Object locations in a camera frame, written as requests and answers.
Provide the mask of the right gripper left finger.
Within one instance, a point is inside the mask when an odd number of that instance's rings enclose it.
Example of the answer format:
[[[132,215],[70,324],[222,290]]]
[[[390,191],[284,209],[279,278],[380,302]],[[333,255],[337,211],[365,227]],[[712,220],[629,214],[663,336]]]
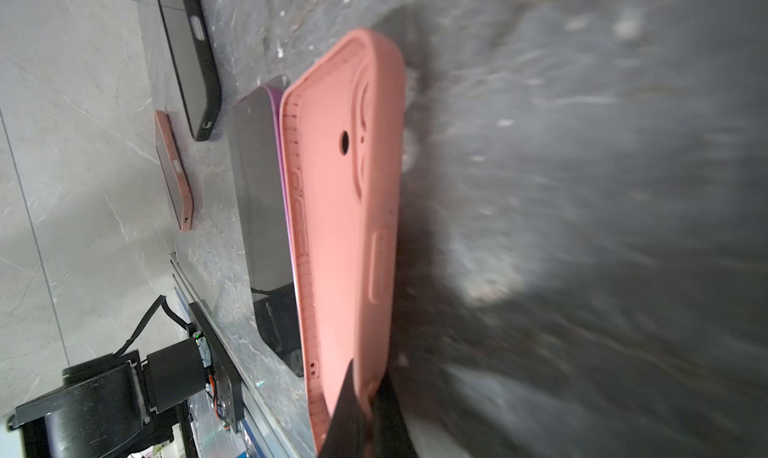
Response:
[[[368,422],[354,389],[354,361],[350,361],[319,458],[366,456]]]

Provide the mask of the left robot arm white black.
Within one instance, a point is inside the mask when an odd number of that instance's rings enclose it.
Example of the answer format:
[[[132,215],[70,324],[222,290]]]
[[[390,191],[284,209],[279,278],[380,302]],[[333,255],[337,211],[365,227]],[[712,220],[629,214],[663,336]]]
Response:
[[[157,310],[187,336],[142,357],[132,345]],[[186,311],[180,317],[159,296],[118,351],[64,369],[61,387],[16,406],[6,427],[20,432],[25,456],[126,457],[172,439],[199,393],[236,429],[245,418],[242,379],[201,305]]]

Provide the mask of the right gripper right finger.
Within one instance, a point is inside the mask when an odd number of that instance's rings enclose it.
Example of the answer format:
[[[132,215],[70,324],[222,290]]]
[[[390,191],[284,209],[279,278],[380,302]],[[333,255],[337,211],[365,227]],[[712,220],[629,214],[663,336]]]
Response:
[[[371,419],[367,456],[375,458],[416,458],[418,453],[409,435],[394,383],[388,371],[370,399]]]

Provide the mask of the black phone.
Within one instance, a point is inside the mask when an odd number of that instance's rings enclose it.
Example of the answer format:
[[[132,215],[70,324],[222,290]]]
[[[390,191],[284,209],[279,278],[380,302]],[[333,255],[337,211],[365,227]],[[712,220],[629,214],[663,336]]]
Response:
[[[192,138],[210,138],[222,104],[201,0],[157,0]]]

